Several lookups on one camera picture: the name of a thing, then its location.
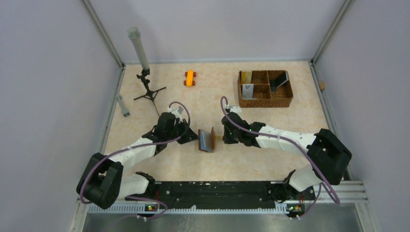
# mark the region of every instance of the microphone stand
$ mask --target microphone stand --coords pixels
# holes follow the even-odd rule
[[[144,52],[144,48],[142,47],[142,43],[141,43],[141,33],[138,30],[137,27],[130,27],[127,30],[128,33],[128,38],[132,41],[135,51],[137,53],[138,59],[140,60],[141,66],[142,66],[142,71],[141,71],[141,75],[137,74],[137,78],[141,80],[141,82],[144,84],[144,87],[146,89],[146,94],[139,96],[138,98],[134,98],[134,100],[138,100],[140,98],[146,98],[150,101],[152,101],[152,104],[155,107],[155,110],[157,111],[158,116],[160,116],[160,113],[158,113],[158,109],[157,106],[155,105],[155,98],[157,97],[157,94],[159,91],[166,89],[166,87],[157,89],[155,91],[152,91],[149,89],[149,80],[146,79],[145,77],[148,76],[150,74],[150,70],[149,70],[149,65],[148,65],[148,61],[146,59],[146,55]]]

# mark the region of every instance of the white wall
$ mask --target white wall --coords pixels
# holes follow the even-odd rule
[[[410,1],[356,1],[318,63],[341,140],[384,231],[408,231]]]
[[[0,7],[0,231],[67,231],[118,80],[79,0]]]
[[[310,59],[344,0],[90,0],[122,61]]]

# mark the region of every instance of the orange toy car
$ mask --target orange toy car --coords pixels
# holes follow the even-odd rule
[[[187,80],[184,81],[184,85],[187,87],[195,86],[193,78],[196,77],[196,72],[189,70],[188,72],[185,72],[185,76],[187,77]]]

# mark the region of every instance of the small wooden object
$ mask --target small wooden object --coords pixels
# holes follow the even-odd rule
[[[321,91],[323,91],[325,88],[326,88],[326,86],[324,85],[323,81],[320,81],[320,82],[319,82],[319,89],[320,89]]]
[[[252,71],[242,71],[241,72],[241,85],[250,84],[252,80]]]

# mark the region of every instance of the tripod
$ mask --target tripod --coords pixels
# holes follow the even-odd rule
[[[138,78],[138,79],[141,79],[141,82],[144,84],[144,87],[145,87],[145,89],[146,89],[146,94],[144,94],[144,95],[142,95],[142,96],[139,96],[138,98],[134,98],[134,100],[138,100],[138,99],[140,99],[140,98],[146,98],[146,99],[152,101],[152,104],[154,105],[155,110],[157,111],[158,116],[160,116],[160,113],[158,113],[158,109],[157,109],[157,106],[155,105],[154,100],[155,100],[155,98],[157,97],[158,92],[161,91],[161,90],[163,90],[163,89],[166,89],[166,87],[157,89],[157,90],[155,90],[155,91],[150,90],[150,89],[149,89],[149,86],[148,86],[149,80],[145,79],[145,77],[148,76],[149,74],[150,74],[149,69],[147,69],[147,70],[142,69],[141,75],[138,75],[138,74],[137,74],[137,78]]]

